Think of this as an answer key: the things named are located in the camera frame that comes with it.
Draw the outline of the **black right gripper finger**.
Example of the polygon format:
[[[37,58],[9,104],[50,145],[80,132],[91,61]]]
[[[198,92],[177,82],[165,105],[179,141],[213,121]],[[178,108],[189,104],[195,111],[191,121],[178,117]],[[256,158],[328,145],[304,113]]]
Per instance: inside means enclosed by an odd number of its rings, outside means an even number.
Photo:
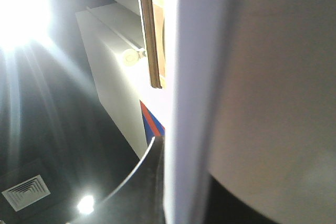
[[[94,164],[81,179],[67,223],[165,223],[164,137],[154,137],[133,170],[118,179]]]

